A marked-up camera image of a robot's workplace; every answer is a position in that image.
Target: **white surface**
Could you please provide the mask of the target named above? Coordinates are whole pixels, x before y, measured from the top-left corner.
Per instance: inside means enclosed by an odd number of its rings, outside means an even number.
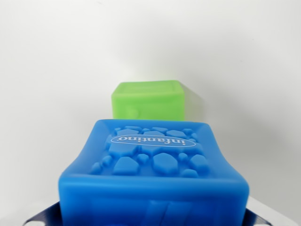
[[[0,1],[0,217],[57,189],[121,81],[178,79],[251,195],[301,222],[301,2]]]

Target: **white oval logo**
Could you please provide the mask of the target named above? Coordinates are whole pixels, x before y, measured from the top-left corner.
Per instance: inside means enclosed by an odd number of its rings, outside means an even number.
[[[164,146],[164,147],[192,147],[196,143],[178,138],[156,135],[123,135],[111,139],[113,143],[131,144],[131,145],[148,145],[148,146]]]

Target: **metal holder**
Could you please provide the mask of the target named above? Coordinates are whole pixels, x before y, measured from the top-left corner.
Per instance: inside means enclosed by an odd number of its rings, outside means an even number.
[[[0,220],[0,226],[63,226],[59,202],[47,207],[53,200],[55,200],[53,197],[44,199],[7,216]],[[298,226],[298,224],[249,197],[242,226]]]

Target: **green translucent block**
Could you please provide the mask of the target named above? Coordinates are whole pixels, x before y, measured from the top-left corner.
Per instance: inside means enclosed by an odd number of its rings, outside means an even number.
[[[184,90],[178,81],[123,82],[112,94],[114,119],[184,120]]]

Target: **block top surface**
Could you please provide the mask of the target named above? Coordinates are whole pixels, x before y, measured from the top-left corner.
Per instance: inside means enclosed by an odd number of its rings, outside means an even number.
[[[142,82],[123,82],[115,89],[114,95],[141,95],[141,94],[164,94],[164,93],[183,93],[178,81],[142,81]]]
[[[222,156],[210,127],[185,121],[100,120],[61,176],[68,177],[95,183],[122,178],[143,183],[145,178],[158,186],[161,179],[171,179],[179,187],[245,183]]]

